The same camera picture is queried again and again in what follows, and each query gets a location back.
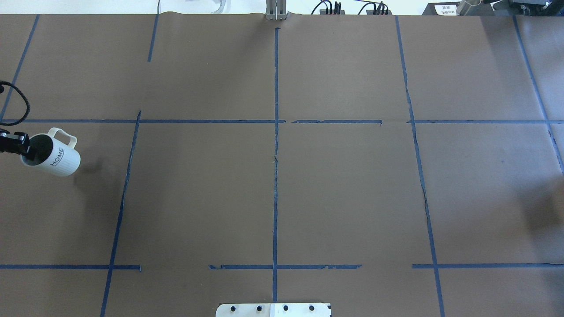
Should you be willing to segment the white ribbed HOME mug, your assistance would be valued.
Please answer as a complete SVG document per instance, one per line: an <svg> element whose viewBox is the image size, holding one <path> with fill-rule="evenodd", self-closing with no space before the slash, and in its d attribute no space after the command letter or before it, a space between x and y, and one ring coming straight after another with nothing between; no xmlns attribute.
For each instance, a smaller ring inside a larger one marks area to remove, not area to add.
<svg viewBox="0 0 564 317"><path fill-rule="evenodd" d="M51 128L46 134L36 134L30 139L34 154L22 155L24 165L58 177L67 177L77 171L81 156L75 150L77 138L61 128Z"/></svg>

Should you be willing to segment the white metal base plate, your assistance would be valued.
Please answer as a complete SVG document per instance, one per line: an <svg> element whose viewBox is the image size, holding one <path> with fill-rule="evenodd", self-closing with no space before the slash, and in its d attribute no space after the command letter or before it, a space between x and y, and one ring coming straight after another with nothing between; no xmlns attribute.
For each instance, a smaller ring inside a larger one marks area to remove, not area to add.
<svg viewBox="0 0 564 317"><path fill-rule="evenodd" d="M329 303L226 303L218 306L216 317L331 317Z"/></svg>

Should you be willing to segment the aluminium frame post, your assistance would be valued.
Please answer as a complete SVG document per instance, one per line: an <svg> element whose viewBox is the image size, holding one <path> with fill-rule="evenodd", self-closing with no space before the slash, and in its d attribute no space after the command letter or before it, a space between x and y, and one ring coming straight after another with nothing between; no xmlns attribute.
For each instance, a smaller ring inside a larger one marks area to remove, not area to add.
<svg viewBox="0 0 564 317"><path fill-rule="evenodd" d="M287 0L266 0L265 17L268 21L286 20L288 16Z"/></svg>

